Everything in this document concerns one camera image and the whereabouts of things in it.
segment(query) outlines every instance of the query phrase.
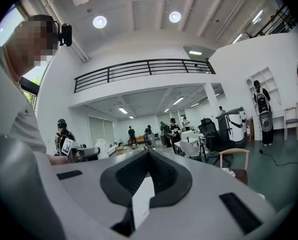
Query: white chair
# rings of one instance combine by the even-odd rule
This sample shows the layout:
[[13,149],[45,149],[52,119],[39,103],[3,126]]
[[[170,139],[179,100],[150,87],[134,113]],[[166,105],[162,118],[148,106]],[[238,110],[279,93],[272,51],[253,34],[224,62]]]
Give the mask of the white chair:
[[[287,119],[287,113],[291,110],[295,111],[295,117]],[[297,107],[289,107],[284,110],[284,140],[288,138],[288,125],[295,124],[295,134],[298,140],[298,109]]]
[[193,146],[185,140],[180,140],[180,148],[190,159],[202,161],[199,146]]

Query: cable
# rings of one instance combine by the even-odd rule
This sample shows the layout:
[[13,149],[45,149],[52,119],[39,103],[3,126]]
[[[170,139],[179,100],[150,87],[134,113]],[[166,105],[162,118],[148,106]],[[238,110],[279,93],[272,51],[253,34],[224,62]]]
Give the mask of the cable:
[[294,164],[294,165],[298,164],[298,162],[286,162],[286,163],[282,163],[282,164],[277,164],[276,161],[274,160],[273,155],[264,153],[262,151],[262,149],[259,149],[259,152],[260,152],[260,154],[272,157],[272,160],[273,160],[275,166],[286,166],[286,165],[290,165],[290,164]]

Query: ceiling light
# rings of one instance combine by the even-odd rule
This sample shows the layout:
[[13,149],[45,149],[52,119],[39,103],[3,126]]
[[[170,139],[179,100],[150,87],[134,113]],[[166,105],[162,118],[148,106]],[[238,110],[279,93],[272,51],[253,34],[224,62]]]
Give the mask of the ceiling light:
[[199,52],[199,51],[194,51],[194,50],[191,50],[189,51],[190,54],[194,54],[194,55],[201,55],[202,53]]
[[121,111],[122,113],[124,113],[124,114],[127,114],[127,112],[124,110],[124,108],[119,108],[119,111]]
[[97,29],[102,29],[106,26],[107,19],[103,16],[96,16],[93,20],[93,26],[95,26]]
[[182,101],[184,97],[180,97],[175,103],[173,103],[173,105],[176,105],[177,103],[179,103],[180,101]]
[[240,34],[240,35],[237,37],[237,39],[233,41],[233,44],[234,44],[235,42],[237,42],[237,41],[240,39],[240,37],[242,37],[242,34]]
[[170,13],[169,20],[173,23],[177,23],[181,20],[181,14],[178,11]]
[[262,14],[263,10],[261,10],[256,17],[254,17],[254,19],[252,20],[252,22],[255,22],[257,20],[257,18],[259,18],[259,16]]

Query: dark floor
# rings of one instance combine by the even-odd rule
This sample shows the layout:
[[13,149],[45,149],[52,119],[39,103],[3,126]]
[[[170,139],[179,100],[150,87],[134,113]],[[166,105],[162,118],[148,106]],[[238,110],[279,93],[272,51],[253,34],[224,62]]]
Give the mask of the dark floor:
[[[273,155],[277,164],[298,162],[298,140],[291,134],[288,134],[288,140],[284,140],[283,133],[276,133],[272,146],[263,146],[262,142],[257,140],[248,141],[245,146],[245,149],[250,151],[247,170],[248,186],[263,194],[278,211],[297,200],[298,164],[276,166],[270,156],[259,153],[260,148],[264,153]],[[244,162],[245,154],[235,154],[231,168],[242,169]]]

